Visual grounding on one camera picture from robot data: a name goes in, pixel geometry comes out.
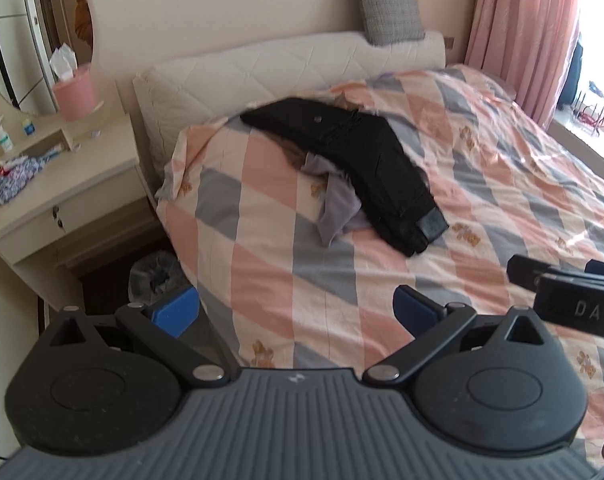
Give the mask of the black trousers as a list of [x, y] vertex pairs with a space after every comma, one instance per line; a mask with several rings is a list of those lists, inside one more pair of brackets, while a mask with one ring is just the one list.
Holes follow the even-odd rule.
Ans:
[[240, 119], [325, 157], [343, 171], [372, 227], [407, 257], [424, 252], [448, 229], [426, 179], [386, 118], [287, 98], [246, 110]]

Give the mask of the checkered pink grey quilt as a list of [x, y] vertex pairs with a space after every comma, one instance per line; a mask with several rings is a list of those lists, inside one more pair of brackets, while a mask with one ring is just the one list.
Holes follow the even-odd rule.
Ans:
[[238, 363], [362, 372], [409, 342], [401, 285], [487, 314], [530, 304], [508, 260], [565, 269], [604, 261], [604, 180], [473, 68], [418, 70], [317, 92], [387, 118], [448, 222], [406, 257], [370, 226], [324, 243], [327, 180], [238, 117], [190, 125], [161, 158], [158, 215], [204, 310]]

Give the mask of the pink tissue box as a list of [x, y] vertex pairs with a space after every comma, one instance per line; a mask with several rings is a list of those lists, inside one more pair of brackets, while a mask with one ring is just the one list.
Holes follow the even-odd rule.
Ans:
[[61, 116], [75, 122], [92, 114], [99, 104], [92, 66], [78, 64], [75, 52], [63, 44], [52, 52], [49, 67], [56, 77], [52, 92]]

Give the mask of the grey square cushion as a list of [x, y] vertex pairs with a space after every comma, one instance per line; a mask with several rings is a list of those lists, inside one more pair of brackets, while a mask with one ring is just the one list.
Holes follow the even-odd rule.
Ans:
[[376, 47], [426, 36], [418, 0], [358, 0], [367, 41]]

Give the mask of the blue bag on windowsill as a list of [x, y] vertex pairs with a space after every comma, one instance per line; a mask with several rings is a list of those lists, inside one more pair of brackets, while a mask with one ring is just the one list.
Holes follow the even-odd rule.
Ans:
[[560, 96], [557, 102], [558, 110], [563, 107], [571, 105], [578, 93], [578, 85], [582, 72], [582, 57], [583, 57], [583, 46], [581, 44], [581, 38], [578, 38], [575, 43], [573, 50], [571, 63], [567, 72], [567, 78], [564, 82], [564, 86], [560, 92]]

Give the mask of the white lotion bottle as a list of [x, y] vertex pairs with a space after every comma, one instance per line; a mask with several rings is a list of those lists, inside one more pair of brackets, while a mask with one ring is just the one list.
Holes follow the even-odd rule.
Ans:
[[0, 147], [4, 153], [9, 153], [14, 149], [10, 135], [2, 125], [0, 125]]

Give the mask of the cream dressing table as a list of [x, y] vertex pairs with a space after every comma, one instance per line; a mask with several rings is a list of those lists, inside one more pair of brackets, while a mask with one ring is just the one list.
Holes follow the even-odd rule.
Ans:
[[62, 151], [0, 205], [0, 258], [57, 310], [84, 304], [83, 269], [128, 252], [159, 226], [116, 84], [96, 86], [100, 104], [89, 116], [40, 116], [32, 136], [14, 140], [14, 154]]

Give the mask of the pink curtain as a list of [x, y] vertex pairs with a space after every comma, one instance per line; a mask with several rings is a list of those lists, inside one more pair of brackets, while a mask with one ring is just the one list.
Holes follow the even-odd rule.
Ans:
[[578, 39], [579, 0], [477, 0], [465, 64], [500, 77], [546, 129]]

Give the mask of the waste bin with bag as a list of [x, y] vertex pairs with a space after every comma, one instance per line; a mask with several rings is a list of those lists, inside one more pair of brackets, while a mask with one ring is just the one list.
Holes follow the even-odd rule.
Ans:
[[133, 264], [128, 278], [128, 301], [151, 306], [165, 294], [188, 284], [178, 259], [155, 252]]

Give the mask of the grey purple garment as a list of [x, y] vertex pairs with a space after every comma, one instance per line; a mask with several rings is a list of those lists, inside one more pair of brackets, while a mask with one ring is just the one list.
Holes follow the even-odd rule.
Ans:
[[301, 170], [310, 176], [326, 178], [324, 204], [317, 220], [319, 237], [325, 246], [344, 234], [370, 227], [351, 181], [330, 160], [308, 153]]

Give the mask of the patterned cloth on table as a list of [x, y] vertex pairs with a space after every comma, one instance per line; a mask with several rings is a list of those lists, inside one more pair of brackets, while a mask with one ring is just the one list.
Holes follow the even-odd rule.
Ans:
[[0, 205], [5, 205], [13, 200], [44, 169], [48, 162], [62, 152], [63, 147], [58, 144], [42, 156], [21, 155], [0, 166]]

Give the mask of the oval wall mirror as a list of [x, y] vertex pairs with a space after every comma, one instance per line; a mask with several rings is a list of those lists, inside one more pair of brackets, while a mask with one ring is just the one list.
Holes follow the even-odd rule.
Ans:
[[0, 0], [0, 96], [26, 114], [56, 114], [49, 60], [62, 46], [80, 65], [92, 60], [88, 0]]

